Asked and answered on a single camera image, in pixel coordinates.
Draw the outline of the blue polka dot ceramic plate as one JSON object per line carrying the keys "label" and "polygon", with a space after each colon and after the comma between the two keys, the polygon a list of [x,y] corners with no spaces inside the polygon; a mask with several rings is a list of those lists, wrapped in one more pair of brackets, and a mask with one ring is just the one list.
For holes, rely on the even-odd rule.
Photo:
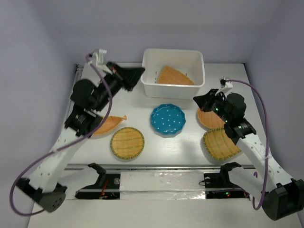
{"label": "blue polka dot ceramic plate", "polygon": [[152,128],[162,135],[176,135],[186,124],[185,113],[174,104],[161,104],[150,115]]}

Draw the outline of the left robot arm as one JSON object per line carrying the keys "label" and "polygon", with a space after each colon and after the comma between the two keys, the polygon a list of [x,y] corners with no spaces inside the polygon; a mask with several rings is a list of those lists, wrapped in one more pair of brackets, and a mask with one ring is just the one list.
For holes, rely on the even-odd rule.
{"label": "left robot arm", "polygon": [[121,67],[108,62],[100,70],[91,66],[100,78],[99,85],[89,79],[75,82],[71,94],[74,106],[51,151],[39,158],[39,166],[28,176],[18,177],[14,186],[38,204],[42,211],[54,212],[64,202],[72,185],[60,176],[78,149],[100,129],[110,115],[113,97],[120,89],[132,91],[139,82],[144,67]]}

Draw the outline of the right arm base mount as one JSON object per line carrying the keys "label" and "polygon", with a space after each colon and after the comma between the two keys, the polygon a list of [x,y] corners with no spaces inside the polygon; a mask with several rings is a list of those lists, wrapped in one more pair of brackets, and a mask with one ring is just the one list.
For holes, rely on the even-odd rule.
{"label": "right arm base mount", "polygon": [[240,164],[231,162],[221,166],[219,172],[204,173],[199,185],[205,187],[206,199],[249,199],[249,194],[230,182],[228,176],[229,171],[240,167]]}

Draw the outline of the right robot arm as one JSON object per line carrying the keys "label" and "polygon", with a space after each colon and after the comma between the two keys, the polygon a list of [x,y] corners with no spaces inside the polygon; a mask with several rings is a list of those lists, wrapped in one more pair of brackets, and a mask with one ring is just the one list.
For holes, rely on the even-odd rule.
{"label": "right robot arm", "polygon": [[221,167],[218,175],[223,186],[237,185],[252,196],[255,210],[260,208],[271,220],[279,220],[304,209],[304,181],[288,174],[266,148],[254,127],[246,120],[246,104],[237,93],[224,95],[211,89],[195,96],[194,102],[203,112],[213,112],[224,121],[229,139],[248,157],[256,169],[254,175],[233,162]]}

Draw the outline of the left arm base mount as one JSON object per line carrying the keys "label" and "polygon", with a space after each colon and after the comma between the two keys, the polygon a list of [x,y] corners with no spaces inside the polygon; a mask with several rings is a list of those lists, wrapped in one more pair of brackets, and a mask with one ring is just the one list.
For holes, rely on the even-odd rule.
{"label": "left arm base mount", "polygon": [[76,192],[75,198],[80,200],[119,200],[120,177],[119,173],[107,174],[106,170],[96,163],[88,165],[98,177],[92,185],[87,185]]}

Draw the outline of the orange fan-shaped woven plate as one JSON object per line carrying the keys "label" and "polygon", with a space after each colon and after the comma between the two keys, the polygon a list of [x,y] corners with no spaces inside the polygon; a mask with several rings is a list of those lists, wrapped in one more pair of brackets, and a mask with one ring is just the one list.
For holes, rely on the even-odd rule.
{"label": "orange fan-shaped woven plate", "polygon": [[186,85],[193,86],[194,82],[188,78],[182,72],[170,67],[164,66],[158,79],[158,84],[170,84],[170,85]]}

